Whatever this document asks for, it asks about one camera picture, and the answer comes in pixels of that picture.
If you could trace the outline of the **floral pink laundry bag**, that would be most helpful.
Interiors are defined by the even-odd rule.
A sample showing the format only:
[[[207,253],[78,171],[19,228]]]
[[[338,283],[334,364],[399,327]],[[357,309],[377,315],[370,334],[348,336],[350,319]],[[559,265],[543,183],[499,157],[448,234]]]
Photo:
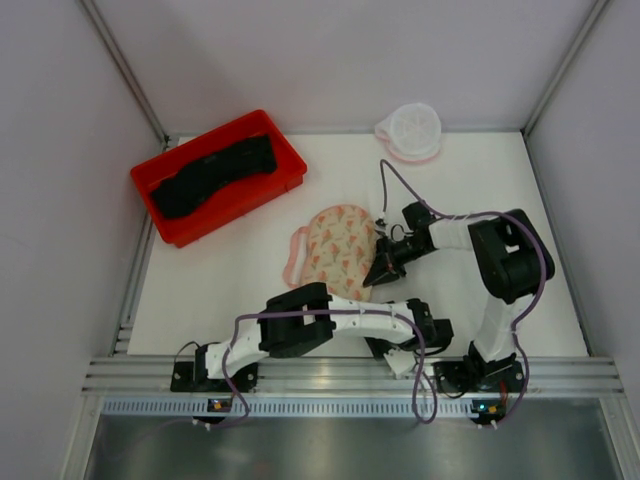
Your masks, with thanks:
[[[367,302],[372,289],[364,280],[373,264],[376,239],[374,221],[362,207],[326,208],[292,234],[284,283],[295,289],[321,282],[331,294]]]

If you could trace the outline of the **white mesh laundry bag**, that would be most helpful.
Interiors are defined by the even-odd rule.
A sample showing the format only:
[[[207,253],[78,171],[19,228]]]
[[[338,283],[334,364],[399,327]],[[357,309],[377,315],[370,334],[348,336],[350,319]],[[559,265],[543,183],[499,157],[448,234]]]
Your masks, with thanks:
[[[440,152],[442,124],[431,106],[411,103],[402,105],[376,124],[374,135],[394,158],[422,163]]]

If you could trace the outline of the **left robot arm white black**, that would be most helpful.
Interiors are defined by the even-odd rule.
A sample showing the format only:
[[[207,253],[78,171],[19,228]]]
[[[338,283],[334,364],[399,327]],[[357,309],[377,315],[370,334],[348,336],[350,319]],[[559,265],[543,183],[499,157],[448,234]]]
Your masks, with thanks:
[[[417,299],[384,304],[349,300],[314,282],[267,301],[258,314],[234,322],[230,339],[200,346],[194,379],[225,380],[264,358],[298,358],[334,338],[361,338],[396,375],[414,365],[422,349],[441,353],[453,340],[451,321],[436,319]]]

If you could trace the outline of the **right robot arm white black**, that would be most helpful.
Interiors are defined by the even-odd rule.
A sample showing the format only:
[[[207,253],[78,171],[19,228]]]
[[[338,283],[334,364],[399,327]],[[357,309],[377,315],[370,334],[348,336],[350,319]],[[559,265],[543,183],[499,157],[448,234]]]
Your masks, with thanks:
[[[379,228],[375,256],[363,285],[383,285],[406,276],[405,265],[437,250],[474,254],[488,292],[481,327],[459,361],[434,367],[438,388],[468,392],[513,392],[524,386],[517,361],[517,324],[530,313],[544,283],[553,278],[555,264],[526,213],[471,214],[438,218],[421,202],[402,210],[409,232],[394,240]]]

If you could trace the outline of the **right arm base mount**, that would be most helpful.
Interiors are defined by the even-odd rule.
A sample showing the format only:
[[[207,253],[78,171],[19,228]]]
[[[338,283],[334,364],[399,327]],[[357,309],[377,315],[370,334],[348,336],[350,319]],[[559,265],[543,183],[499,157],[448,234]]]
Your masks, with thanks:
[[[518,361],[499,370],[487,370],[471,361],[439,361],[434,364],[434,374],[438,391],[452,397],[463,393],[517,393],[525,380]]]

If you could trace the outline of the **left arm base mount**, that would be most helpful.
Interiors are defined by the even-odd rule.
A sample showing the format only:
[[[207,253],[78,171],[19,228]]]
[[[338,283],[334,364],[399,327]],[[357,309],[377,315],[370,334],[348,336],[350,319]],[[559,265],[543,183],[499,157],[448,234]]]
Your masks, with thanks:
[[[233,385],[241,393],[248,393],[257,385],[258,364],[253,363],[240,369],[231,377]],[[195,361],[179,361],[173,365],[170,391],[177,393],[230,393],[232,391],[224,378],[210,379],[204,366]]]

